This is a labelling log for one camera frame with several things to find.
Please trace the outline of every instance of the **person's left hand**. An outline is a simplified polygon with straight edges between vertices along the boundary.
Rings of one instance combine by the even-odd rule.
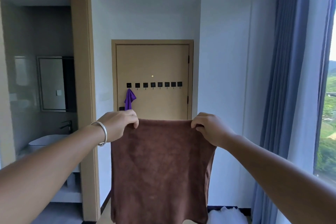
[[[98,121],[106,127],[107,142],[113,142],[122,137],[128,124],[133,123],[134,128],[139,126],[139,119],[133,110],[107,112]]]

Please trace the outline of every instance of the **sink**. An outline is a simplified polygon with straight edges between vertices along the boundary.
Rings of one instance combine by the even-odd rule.
[[[19,152],[16,159],[19,160],[23,158],[24,156],[33,153],[34,151],[37,151],[38,149],[47,146],[49,144],[53,144],[69,135],[48,135],[44,137],[40,137],[34,141],[31,141],[23,150]],[[79,173],[79,166],[75,168],[73,173]]]

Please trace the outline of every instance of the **window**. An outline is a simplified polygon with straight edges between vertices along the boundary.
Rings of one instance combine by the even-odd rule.
[[[320,142],[314,172],[316,176],[336,187],[336,23],[331,40]]]

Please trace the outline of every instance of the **mirror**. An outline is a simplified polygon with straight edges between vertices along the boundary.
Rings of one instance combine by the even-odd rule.
[[[42,111],[76,112],[73,57],[37,57]]]

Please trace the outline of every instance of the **brown towel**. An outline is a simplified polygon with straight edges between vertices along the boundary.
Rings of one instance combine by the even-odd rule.
[[[216,147],[191,121],[140,120],[111,144],[116,224],[206,224]]]

